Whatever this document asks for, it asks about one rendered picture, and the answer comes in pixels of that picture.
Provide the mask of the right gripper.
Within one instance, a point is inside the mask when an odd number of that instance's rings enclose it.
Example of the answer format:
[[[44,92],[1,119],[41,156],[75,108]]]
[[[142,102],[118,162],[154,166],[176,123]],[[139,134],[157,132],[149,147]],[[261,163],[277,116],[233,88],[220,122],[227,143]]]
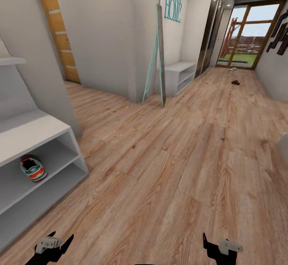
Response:
[[[203,233],[203,247],[207,249],[208,257],[216,259],[217,265],[236,265],[236,251],[228,250],[228,255],[222,254],[219,250],[219,245],[209,243],[206,234]]]

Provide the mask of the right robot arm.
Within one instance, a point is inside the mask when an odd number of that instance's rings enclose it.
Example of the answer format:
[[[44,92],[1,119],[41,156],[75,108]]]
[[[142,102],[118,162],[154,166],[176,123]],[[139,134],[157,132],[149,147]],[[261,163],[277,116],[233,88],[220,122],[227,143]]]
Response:
[[[207,249],[208,257],[216,259],[217,265],[236,265],[236,253],[242,253],[242,245],[219,239],[219,245],[209,243],[206,234],[203,233],[203,247]]]

